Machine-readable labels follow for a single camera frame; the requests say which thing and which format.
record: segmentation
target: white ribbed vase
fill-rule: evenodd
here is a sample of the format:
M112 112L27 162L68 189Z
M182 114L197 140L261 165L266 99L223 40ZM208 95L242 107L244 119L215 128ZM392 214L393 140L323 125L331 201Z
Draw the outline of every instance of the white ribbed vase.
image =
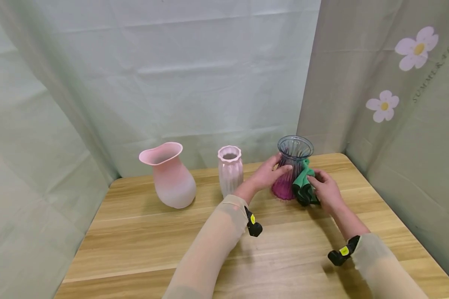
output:
M232 194L243 182L243 161L241 150L233 145L222 147L218 151L218 171L223 198Z

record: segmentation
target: beige arm sleeve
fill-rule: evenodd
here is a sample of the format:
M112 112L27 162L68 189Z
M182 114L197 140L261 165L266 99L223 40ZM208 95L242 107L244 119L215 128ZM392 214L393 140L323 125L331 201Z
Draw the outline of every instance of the beige arm sleeve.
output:
M363 234L352 257L374 298L427 298L376 234Z
M208 299L216 278L248 223L246 202L228 195L216 207L178 264L163 298Z

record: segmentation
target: vase rim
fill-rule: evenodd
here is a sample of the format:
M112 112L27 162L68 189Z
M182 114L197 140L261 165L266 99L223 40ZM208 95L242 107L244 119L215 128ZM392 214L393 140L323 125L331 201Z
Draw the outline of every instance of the vase rim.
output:
M304 145L306 145L307 147L307 151L305 152L306 154L304 155L292 155L292 154L288 154L285 149L283 148L283 144L288 141L288 140L297 140L299 142L302 142ZM309 141L309 139L304 138L303 136L299 136L299 135L287 135L284 136L283 138L279 139L278 141L278 150L281 152L281 154L287 158L290 158L292 160L304 160L307 157L310 157L313 153L314 153L314 146L311 143L311 141Z
M148 160L149 159L149 157L148 157L149 155L152 155L153 152L161 151L161 150L163 150L163 148L167 148L167 147L168 148L174 147L175 150L176 150L176 153L173 154L170 158L167 158L166 160L161 161L159 163L150 163L150 161ZM183 145L181 145L178 142L171 142L170 141L170 142L165 142L164 144L159 145L158 147L150 148L148 150L144 150L144 151L140 152L138 158L139 158L139 160L142 163L148 164L150 166L158 166L158 165L167 163L168 161L178 157L178 155L180 155L182 151L183 151Z
M234 149L236 152L234 152L233 154L236 154L236 157L234 157L233 159L225 159L223 157L223 154L221 153L221 151L225 150L225 149ZM241 149L239 147L235 147L234 145L226 145L225 147L222 147L218 150L218 159L220 161L222 161L223 163L232 163L234 161L238 161L241 158Z

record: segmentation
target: hand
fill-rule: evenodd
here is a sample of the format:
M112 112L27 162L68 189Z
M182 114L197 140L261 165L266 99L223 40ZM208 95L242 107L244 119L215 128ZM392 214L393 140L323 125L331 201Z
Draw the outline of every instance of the hand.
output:
M252 201L253 196L256 192L271 187L278 177L291 171L293 166L285 165L276 170L273 170L275 165L278 164L281 159L281 153L270 157L268 160L263 162L261 166L253 173L253 175L242 183L235 191L234 195L244 199L248 204Z
M255 171L255 173L253 173L253 175L249 179L246 180L245 183L249 182L253 184L257 191L271 187L276 182L278 177L293 169L293 166L285 165L276 170L273 170L280 159L281 153L278 152L278 154L275 154L268 160L264 161L263 164L261 164L261 166Z
M316 189L316 196L323 209L333 214L337 209L345 207L336 181L324 170L315 169L315 173L316 177L308 176L308 180Z

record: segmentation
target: person's left hand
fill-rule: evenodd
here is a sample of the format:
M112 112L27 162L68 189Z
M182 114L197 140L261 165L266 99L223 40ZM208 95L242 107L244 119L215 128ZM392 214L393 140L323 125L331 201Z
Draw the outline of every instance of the person's left hand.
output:
M244 181L244 183L242 183L233 194L244 199L244 201L249 204L256 192L271 187L271 185L276 182L278 177L293 169L293 166L285 165L274 170L275 165L278 164L280 159L281 153L278 152L278 154L263 162L255 173L253 173L249 179Z

